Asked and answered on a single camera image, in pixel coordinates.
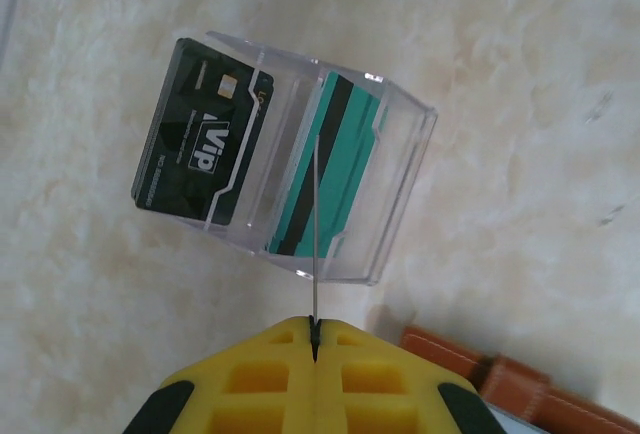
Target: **black rubber corner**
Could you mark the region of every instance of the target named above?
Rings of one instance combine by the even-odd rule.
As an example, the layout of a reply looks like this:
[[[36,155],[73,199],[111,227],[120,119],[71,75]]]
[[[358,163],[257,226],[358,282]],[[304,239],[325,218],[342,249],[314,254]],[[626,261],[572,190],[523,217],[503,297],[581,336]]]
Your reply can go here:
[[[448,382],[438,386],[461,434],[506,434],[477,394]]]
[[[313,316],[309,316],[309,342],[311,342],[311,355],[313,356],[313,362],[318,360],[318,348],[320,347],[320,325],[322,319],[316,320]]]
[[[169,434],[187,404],[194,385],[178,381],[149,396],[123,434]]]

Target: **beige countertop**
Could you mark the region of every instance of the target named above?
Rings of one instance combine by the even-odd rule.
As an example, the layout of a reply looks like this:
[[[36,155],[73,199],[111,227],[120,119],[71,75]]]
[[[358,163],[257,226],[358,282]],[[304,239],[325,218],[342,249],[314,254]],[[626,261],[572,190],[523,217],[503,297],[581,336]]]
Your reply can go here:
[[[308,281],[135,209],[175,39],[209,29],[378,72],[440,112],[375,288],[414,322],[640,421],[640,0],[19,0],[0,77],[3,432],[119,432],[162,379]]]

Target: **vip card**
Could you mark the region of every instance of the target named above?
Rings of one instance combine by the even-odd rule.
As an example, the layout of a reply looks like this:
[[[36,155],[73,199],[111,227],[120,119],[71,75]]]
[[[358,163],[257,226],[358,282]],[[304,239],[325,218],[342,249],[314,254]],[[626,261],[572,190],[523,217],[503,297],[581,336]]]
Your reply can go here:
[[[272,95],[269,74],[179,39],[132,187],[136,206],[229,224]]]

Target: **leather strap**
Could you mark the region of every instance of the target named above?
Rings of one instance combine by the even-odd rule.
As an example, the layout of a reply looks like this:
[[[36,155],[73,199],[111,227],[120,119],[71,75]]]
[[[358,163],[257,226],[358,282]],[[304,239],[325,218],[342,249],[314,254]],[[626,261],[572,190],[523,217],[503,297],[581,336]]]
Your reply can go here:
[[[467,378],[489,403],[550,434],[640,434],[630,419],[551,384],[551,378],[509,357],[488,357],[415,326],[400,347]]]

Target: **black stripe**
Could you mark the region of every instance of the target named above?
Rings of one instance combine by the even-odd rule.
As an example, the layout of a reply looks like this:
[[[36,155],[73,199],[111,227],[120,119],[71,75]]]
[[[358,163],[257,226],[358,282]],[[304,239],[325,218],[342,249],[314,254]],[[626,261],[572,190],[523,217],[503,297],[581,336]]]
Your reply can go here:
[[[157,390],[149,396],[123,434],[169,434],[194,387],[190,381],[178,381]]]
[[[449,382],[440,384],[438,391],[461,434],[506,434],[477,394]]]
[[[320,142],[318,145],[318,185],[324,175],[324,171],[329,163],[331,150],[336,141],[336,136],[340,130],[342,119],[347,110],[347,104],[353,90],[353,82],[342,76],[338,76],[333,95],[327,107],[327,113],[320,127]],[[278,254],[293,256],[298,243],[302,240],[302,235],[307,227],[309,215],[313,208],[313,156],[309,160],[307,172],[304,175],[296,205],[293,208],[291,220],[287,226],[287,231],[278,246]]]

